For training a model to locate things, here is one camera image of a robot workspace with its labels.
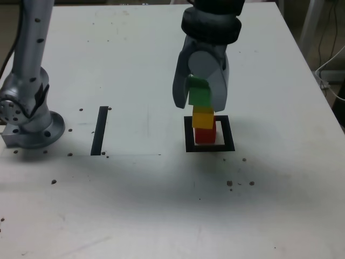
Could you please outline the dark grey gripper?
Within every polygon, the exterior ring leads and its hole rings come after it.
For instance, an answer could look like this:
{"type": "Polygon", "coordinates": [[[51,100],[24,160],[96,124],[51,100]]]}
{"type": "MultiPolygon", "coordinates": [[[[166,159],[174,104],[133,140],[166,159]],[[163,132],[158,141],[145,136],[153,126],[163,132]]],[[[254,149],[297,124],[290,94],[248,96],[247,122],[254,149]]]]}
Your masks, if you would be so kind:
{"type": "Polygon", "coordinates": [[[229,62],[226,54],[227,45],[199,44],[185,37],[184,45],[178,55],[176,71],[172,85],[172,96],[178,108],[185,108],[189,87],[187,78],[191,73],[208,82],[211,91],[211,104],[215,112],[225,109],[229,84],[229,62]]]}

